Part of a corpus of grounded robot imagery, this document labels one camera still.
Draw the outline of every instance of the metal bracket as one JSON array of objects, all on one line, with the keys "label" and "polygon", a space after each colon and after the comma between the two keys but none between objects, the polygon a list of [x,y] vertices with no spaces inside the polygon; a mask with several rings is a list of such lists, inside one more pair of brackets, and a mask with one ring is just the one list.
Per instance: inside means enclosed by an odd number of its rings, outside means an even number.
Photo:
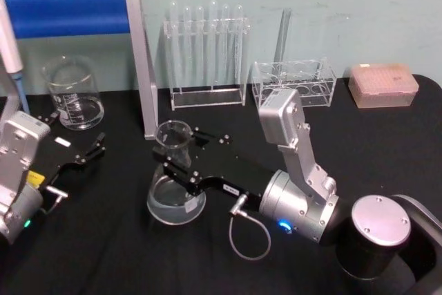
[{"label": "metal bracket", "polygon": [[316,164],[310,141],[310,125],[297,90],[274,91],[259,109],[268,143],[277,144],[284,155],[290,180],[307,196],[324,205],[336,192],[336,182]]}]

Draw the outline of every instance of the metal frame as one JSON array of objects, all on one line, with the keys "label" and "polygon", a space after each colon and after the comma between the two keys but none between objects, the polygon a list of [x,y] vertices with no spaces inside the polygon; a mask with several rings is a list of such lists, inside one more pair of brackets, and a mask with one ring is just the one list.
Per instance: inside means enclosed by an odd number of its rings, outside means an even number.
[{"label": "metal frame", "polygon": [[158,127],[158,94],[151,52],[144,29],[141,0],[126,0],[126,5],[143,113],[144,138],[153,140]]}]

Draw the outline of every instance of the black table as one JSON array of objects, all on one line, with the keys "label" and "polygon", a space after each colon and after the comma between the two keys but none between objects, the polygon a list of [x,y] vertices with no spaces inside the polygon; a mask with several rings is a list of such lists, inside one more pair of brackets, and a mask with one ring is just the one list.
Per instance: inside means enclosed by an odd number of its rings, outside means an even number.
[{"label": "black table", "polygon": [[[336,179],[340,197],[404,193],[442,219],[442,89],[416,78],[420,91],[411,107],[359,110],[340,79],[331,107],[305,108],[305,115],[316,161]],[[271,253],[256,263],[237,257],[227,235],[234,201],[220,193],[208,192],[205,210],[190,224],[168,227],[156,221],[146,208],[154,143],[143,138],[137,91],[102,93],[102,100],[105,116],[96,128],[78,133],[57,124],[52,130],[82,147],[105,131],[107,152],[84,172],[63,174],[56,186],[70,198],[1,252],[1,294],[361,292],[338,266],[333,247],[287,235],[269,220]],[[52,110],[48,96],[29,101],[33,115]],[[250,95],[245,107],[173,112],[169,104],[168,91],[160,91],[161,122],[175,118],[221,130],[246,156],[284,169],[276,146],[265,142]],[[237,221],[233,233],[246,254],[265,248],[262,231],[247,221]],[[381,278],[357,286],[395,294],[412,283],[411,272],[396,259]]]}]

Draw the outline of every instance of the test tube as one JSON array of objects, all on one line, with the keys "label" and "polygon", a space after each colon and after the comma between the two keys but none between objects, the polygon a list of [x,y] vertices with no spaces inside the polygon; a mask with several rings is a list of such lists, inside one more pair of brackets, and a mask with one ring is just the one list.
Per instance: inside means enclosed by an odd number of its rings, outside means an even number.
[{"label": "test tube", "polygon": [[173,72],[175,75],[175,86],[182,92],[182,66],[180,54],[180,36],[179,36],[179,21],[178,21],[178,6],[176,2],[172,2],[169,10],[171,27],[172,27],[172,58],[173,58]]},{"label": "test tube", "polygon": [[235,18],[235,83],[240,84],[241,81],[241,61],[242,61],[242,6],[235,7],[233,17]]},{"label": "test tube", "polygon": [[195,86],[203,85],[204,72],[204,8],[199,6],[196,9],[196,37],[195,37]]},{"label": "test tube", "polygon": [[216,82],[224,84],[227,70],[227,32],[229,30],[229,5],[225,4],[221,11],[220,40],[218,41],[218,71]]},{"label": "test tube", "polygon": [[207,36],[207,73],[206,84],[213,88],[216,66],[216,26],[218,17],[218,3],[212,0],[209,5],[209,35]]},{"label": "test tube", "polygon": [[192,84],[192,11],[191,8],[184,7],[184,86]]}]

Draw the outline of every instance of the gray cable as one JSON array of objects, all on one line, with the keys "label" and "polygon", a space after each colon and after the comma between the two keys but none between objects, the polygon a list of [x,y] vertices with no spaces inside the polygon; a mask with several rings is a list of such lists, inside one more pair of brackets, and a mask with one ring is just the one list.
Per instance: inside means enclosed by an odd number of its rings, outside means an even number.
[{"label": "gray cable", "polygon": [[42,207],[40,208],[40,211],[43,212],[44,214],[48,215],[49,213],[51,213],[52,211],[54,211],[54,209],[58,206],[58,204],[60,204],[61,200],[63,200],[62,196],[58,196],[57,199],[55,200],[54,204],[50,207],[49,210],[45,210]]},{"label": "gray cable", "polygon": [[259,220],[255,219],[255,218],[252,218],[252,217],[249,217],[247,214],[243,215],[242,217],[244,217],[244,218],[246,218],[246,219],[249,219],[250,221],[256,223],[259,227],[261,227],[262,229],[264,229],[264,232],[265,232],[265,235],[266,235],[266,237],[267,237],[267,241],[268,241],[267,249],[266,249],[266,251],[264,251],[263,254],[261,254],[261,255],[259,255],[259,256],[257,256],[257,257],[248,257],[248,256],[245,256],[245,255],[241,254],[241,253],[239,252],[239,250],[236,249],[236,246],[235,246],[235,244],[233,243],[233,239],[232,239],[233,217],[230,218],[230,225],[229,225],[229,240],[230,240],[230,245],[231,245],[232,249],[234,250],[234,252],[235,252],[239,257],[241,257],[241,258],[243,258],[243,259],[246,259],[246,260],[260,260],[260,259],[263,259],[263,258],[264,258],[265,256],[267,256],[267,254],[270,252],[270,248],[271,248],[271,238],[270,238],[270,233],[269,233],[269,231],[267,230],[267,228],[265,227],[265,225],[264,225],[262,222],[260,222]]}]

